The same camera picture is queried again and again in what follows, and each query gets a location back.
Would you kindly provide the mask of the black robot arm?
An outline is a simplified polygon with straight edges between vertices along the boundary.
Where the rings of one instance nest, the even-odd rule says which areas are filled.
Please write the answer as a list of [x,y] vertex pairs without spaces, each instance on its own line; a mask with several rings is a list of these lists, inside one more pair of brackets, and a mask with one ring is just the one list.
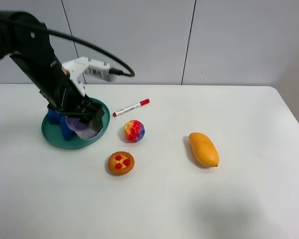
[[48,108],[96,132],[103,128],[104,110],[71,79],[54,53],[47,27],[22,11],[0,11],[0,60],[9,56],[38,87]]

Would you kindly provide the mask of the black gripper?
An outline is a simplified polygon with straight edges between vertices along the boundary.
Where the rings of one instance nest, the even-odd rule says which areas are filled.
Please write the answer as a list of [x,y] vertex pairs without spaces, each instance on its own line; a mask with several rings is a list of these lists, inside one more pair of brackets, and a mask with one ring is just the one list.
[[80,95],[70,81],[70,73],[62,70],[56,58],[43,65],[20,54],[12,54],[10,58],[39,88],[41,95],[49,102],[48,108],[71,118],[79,118],[81,122],[89,122],[89,127],[94,131],[102,130],[103,107]]

